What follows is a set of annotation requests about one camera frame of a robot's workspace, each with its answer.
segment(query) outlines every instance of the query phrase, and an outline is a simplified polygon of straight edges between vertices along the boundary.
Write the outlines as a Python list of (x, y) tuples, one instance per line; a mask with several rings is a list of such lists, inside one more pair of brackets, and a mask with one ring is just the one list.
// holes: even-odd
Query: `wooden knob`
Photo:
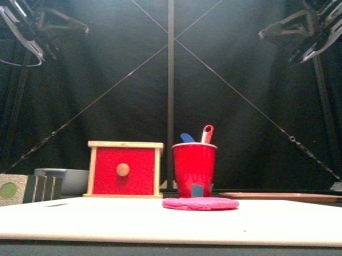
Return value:
[(130, 166), (129, 164), (126, 163), (121, 163), (118, 166), (117, 166), (117, 173), (119, 176), (125, 177), (129, 175), (130, 173)]

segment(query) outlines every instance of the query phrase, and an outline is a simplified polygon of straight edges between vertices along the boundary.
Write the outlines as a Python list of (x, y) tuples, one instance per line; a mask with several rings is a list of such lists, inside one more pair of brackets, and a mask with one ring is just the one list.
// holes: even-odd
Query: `black curtain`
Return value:
[[(89, 169), (90, 140), (167, 143), (169, 1), (47, 4), (85, 22), (90, 34), (61, 42), (58, 59), (29, 72), (3, 163), (10, 166), (53, 131), (69, 126), (10, 173)], [(326, 190), (334, 182), (264, 116), (332, 165), (313, 62), (289, 64), (282, 49), (258, 36), (301, 9), (300, 1), (175, 0), (174, 140), (181, 142), (182, 132), (200, 140), (205, 125), (214, 125), (217, 189)], [(2, 65), (2, 74), (7, 70)], [(11, 91), (8, 81), (2, 88)], [(6, 93), (2, 97), (10, 101)], [(2, 122), (4, 145), (8, 118)]]

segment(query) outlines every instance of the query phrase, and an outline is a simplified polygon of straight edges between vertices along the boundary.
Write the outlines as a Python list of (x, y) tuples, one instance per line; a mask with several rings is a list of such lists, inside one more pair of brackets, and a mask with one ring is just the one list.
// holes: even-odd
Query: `red cup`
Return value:
[(191, 142), (177, 144), (173, 149), (179, 197), (210, 196), (217, 146)]

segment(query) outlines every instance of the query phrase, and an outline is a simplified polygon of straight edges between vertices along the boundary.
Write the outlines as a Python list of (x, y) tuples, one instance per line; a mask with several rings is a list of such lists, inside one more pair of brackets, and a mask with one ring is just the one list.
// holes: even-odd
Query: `red box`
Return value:
[(90, 141), (89, 191), (85, 196), (161, 197), (163, 143)]

